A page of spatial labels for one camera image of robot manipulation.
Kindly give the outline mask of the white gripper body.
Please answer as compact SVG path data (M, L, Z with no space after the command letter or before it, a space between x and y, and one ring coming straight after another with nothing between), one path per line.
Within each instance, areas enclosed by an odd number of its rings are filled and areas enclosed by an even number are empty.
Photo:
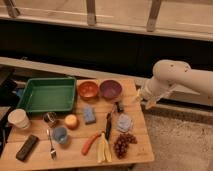
M167 83L152 77L148 79L141 88L140 93L143 99L149 101L159 101L168 92L169 86Z

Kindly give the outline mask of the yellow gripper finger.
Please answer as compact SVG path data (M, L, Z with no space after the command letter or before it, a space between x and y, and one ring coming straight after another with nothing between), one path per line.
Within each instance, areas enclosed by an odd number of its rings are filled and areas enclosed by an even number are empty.
M141 100L143 100L142 95L141 95L141 93L140 93L140 92L136 94L136 96L135 96L135 99L134 99L134 100L135 100L135 101L141 101Z

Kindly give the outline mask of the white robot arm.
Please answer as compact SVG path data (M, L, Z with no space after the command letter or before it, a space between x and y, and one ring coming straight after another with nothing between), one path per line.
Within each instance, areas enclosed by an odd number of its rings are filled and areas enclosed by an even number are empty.
M207 97L213 97L213 71L192 69L184 61L160 60L153 66L153 76L138 90L137 98L159 101L177 85Z

